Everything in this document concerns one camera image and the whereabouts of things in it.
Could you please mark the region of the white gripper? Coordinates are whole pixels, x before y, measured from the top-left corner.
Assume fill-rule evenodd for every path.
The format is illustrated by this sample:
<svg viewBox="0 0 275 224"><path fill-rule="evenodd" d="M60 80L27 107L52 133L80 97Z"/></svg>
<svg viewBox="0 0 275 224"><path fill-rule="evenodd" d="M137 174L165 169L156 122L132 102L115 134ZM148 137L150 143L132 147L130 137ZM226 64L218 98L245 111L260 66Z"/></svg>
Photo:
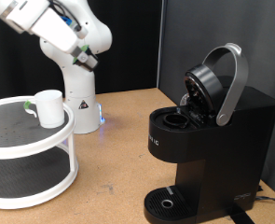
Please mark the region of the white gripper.
<svg viewBox="0 0 275 224"><path fill-rule="evenodd" d="M80 63L89 71L93 71L98 65L98 58L88 55L88 45L79 47L79 39L75 32L57 15L48 8L31 27L31 32L47 40L54 47L64 53L71 54L73 63Z"/></svg>

